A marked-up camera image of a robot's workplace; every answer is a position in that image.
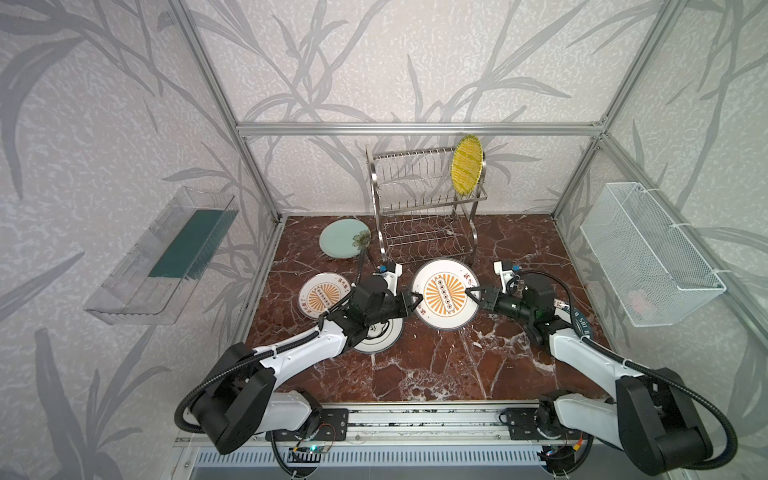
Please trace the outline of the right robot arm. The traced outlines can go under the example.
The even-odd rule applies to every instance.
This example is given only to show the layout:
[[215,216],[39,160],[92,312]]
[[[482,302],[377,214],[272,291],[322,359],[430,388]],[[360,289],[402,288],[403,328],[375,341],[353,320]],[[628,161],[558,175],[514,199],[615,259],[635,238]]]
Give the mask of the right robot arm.
[[557,299],[559,279],[524,271],[503,287],[469,287],[484,311],[518,322],[529,340],[598,385],[608,400],[558,390],[543,396],[538,429],[577,430],[625,453],[647,475],[678,468],[715,470],[735,459],[739,440],[727,416],[671,369],[652,369],[595,341],[571,301]]

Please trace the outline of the large orange sun plate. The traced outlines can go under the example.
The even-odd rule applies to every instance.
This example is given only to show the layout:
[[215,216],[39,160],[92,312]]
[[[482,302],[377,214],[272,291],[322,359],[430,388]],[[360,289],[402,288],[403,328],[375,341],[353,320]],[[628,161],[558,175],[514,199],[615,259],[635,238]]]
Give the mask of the large orange sun plate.
[[430,328],[454,331],[468,325],[476,317],[479,306],[467,294],[467,288],[478,287],[475,273],[464,263],[449,258],[431,260],[415,273],[411,290],[423,300],[415,315]]

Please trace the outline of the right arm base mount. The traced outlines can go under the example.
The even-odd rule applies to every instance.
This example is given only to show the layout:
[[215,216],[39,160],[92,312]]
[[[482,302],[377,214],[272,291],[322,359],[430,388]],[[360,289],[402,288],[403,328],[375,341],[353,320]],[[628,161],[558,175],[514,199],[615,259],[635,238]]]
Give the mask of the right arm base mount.
[[511,440],[576,443],[582,433],[568,429],[549,418],[543,407],[510,407],[497,416]]

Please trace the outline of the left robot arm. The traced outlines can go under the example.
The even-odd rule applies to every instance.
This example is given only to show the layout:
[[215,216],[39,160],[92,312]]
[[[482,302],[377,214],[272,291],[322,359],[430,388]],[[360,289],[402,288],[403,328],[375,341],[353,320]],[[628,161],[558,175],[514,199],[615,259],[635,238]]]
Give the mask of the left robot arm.
[[275,430],[311,432],[322,408],[296,390],[278,388],[327,359],[354,349],[370,327],[415,312],[423,295],[394,292],[385,276],[373,275],[351,287],[317,325],[287,340],[249,348],[230,346],[205,379],[180,401],[174,423],[180,430],[204,434],[218,453],[227,455],[253,435]]

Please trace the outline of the yellow green striped plate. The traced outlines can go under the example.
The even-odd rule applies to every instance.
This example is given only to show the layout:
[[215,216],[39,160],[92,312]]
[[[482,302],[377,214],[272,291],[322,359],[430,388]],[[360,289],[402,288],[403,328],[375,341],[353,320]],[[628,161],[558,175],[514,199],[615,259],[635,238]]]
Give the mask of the yellow green striped plate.
[[466,135],[453,151],[450,177],[454,191],[460,197],[470,196],[480,184],[483,170],[483,145],[477,136]]

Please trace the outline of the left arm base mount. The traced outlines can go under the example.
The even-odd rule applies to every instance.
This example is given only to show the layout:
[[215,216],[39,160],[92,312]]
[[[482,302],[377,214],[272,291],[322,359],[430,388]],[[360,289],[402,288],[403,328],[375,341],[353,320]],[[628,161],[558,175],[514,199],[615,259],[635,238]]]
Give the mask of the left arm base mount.
[[326,408],[313,412],[298,430],[276,430],[265,434],[267,440],[297,442],[312,440],[321,442],[346,439],[350,411],[346,408]]

